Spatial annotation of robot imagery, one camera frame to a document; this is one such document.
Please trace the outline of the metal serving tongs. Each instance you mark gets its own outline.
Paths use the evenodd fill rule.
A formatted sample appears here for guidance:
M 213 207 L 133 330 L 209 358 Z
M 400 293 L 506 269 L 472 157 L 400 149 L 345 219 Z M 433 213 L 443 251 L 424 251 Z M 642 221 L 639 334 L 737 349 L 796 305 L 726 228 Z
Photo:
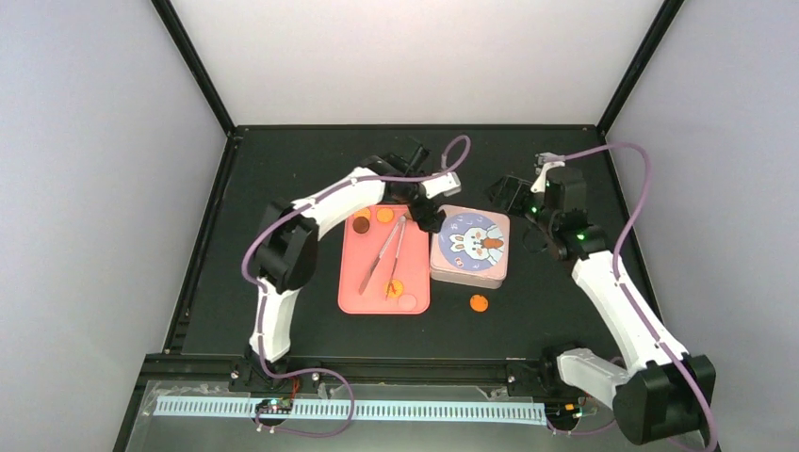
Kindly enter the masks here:
M 373 259 L 373 261 L 370 264 L 370 267 L 369 267 L 365 277 L 363 278 L 363 280 L 361 281 L 361 283 L 360 283 L 360 285 L 358 287 L 358 294 L 359 295 L 364 295 L 365 292 L 367 291 L 367 288 L 368 288 L 370 282 L 373 279 L 373 275 L 374 275 L 375 271 L 377 270 L 377 267 L 379 266 L 379 264 L 383 260 L 385 254 L 388 251 L 389 246 L 396 239 L 396 249 L 395 249 L 394 258 L 393 258 L 393 261 L 392 261 L 391 270 L 389 272 L 389 276 L 387 277 L 387 280 L 386 280 L 386 283 L 385 283 L 385 288 L 383 289 L 384 297 L 386 299 L 390 295 L 391 289 L 392 289 L 393 280 L 394 280 L 394 276 L 395 276 L 395 273 L 396 273 L 396 269 L 397 269 L 397 266 L 399 264 L 400 252 L 401 252 L 402 242 L 403 242 L 403 239 L 404 239 L 404 236 L 405 236 L 405 231 L 406 231 L 406 228 L 407 228 L 407 222 L 408 222 L 408 218 L 406 216 L 402 215 L 402 216 L 399 217 L 398 221 L 393 226 L 391 232 L 389 233 L 388 237 L 383 242 L 382 247 L 378 251 L 378 253 L 375 256 L 375 258 Z

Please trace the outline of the clear plastic tin lid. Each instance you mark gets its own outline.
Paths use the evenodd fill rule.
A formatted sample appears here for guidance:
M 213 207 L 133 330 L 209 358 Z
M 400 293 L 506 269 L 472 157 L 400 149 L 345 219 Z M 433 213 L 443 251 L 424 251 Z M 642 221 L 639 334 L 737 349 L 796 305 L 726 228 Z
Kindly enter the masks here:
M 430 270 L 442 267 L 484 269 L 505 266 L 508 272 L 510 219 L 497 212 L 442 206 L 442 229 L 432 236 Z

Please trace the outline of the white divided cookie tin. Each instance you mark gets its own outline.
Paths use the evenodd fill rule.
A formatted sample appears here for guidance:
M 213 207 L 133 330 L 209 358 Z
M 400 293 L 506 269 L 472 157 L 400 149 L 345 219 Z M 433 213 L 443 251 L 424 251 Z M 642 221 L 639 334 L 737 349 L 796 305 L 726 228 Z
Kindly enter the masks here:
M 485 289 L 499 289 L 507 277 L 507 268 L 505 266 L 491 266 L 484 269 L 451 266 L 432 267 L 430 275 L 433 280 L 439 282 Z

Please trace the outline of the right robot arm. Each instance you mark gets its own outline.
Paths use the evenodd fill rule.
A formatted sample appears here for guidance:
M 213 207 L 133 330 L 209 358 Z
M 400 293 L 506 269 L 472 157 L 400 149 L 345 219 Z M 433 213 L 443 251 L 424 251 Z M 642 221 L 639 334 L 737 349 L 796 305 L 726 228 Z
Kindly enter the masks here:
M 554 348 L 536 369 L 539 386 L 558 395 L 580 389 L 611 409 L 633 444 L 673 439 L 698 431 L 705 450 L 719 446 L 710 402 L 716 371 L 709 358 L 693 356 L 653 314 L 610 250 L 601 227 L 587 213 L 587 184 L 579 169 L 546 163 L 530 182 L 506 175 L 487 190 L 502 212 L 524 218 L 545 237 L 555 259 L 593 303 L 618 346 L 612 363 L 587 347 Z

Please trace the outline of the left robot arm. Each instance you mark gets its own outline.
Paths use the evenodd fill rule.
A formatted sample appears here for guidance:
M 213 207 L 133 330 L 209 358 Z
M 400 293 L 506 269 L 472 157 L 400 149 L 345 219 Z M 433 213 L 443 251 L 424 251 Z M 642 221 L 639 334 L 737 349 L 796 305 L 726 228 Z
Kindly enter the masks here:
M 264 230 L 247 248 L 242 277 L 258 293 L 250 347 L 274 363 L 290 350 L 290 325 L 296 300 L 313 277 L 318 243 L 357 211 L 384 201 L 408 207 L 420 229 L 437 233 L 444 222 L 440 198 L 461 190 L 454 166 L 431 174 L 395 154 L 372 155 L 341 180 L 292 202 L 275 200 L 264 215 Z

